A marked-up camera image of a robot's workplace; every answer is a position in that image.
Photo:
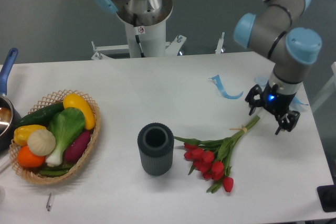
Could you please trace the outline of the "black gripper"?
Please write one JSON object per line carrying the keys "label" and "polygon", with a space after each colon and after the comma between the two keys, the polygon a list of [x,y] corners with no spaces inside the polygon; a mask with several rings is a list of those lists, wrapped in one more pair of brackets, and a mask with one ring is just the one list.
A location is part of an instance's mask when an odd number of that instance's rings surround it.
{"label": "black gripper", "polygon": [[280,131],[291,132],[297,125],[300,118],[300,112],[289,110],[289,105],[295,97],[296,93],[283,94],[279,93],[280,88],[270,87],[269,84],[262,89],[260,85],[254,85],[245,97],[245,101],[249,106],[249,115],[252,115],[257,108],[264,108],[275,116],[278,122],[278,128],[275,134]]}

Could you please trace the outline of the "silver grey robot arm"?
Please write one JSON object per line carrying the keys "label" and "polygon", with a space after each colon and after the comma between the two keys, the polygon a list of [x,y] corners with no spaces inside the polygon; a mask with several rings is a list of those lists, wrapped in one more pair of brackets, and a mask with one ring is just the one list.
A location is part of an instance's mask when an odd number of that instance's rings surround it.
{"label": "silver grey robot arm", "polygon": [[271,113],[277,131],[292,131],[300,117],[289,108],[296,93],[316,62],[322,39],[312,29],[293,23],[307,10],[311,0],[263,0],[267,9],[259,16],[245,14],[234,30],[234,40],[275,65],[265,88],[255,85],[245,100],[249,114],[256,108]]}

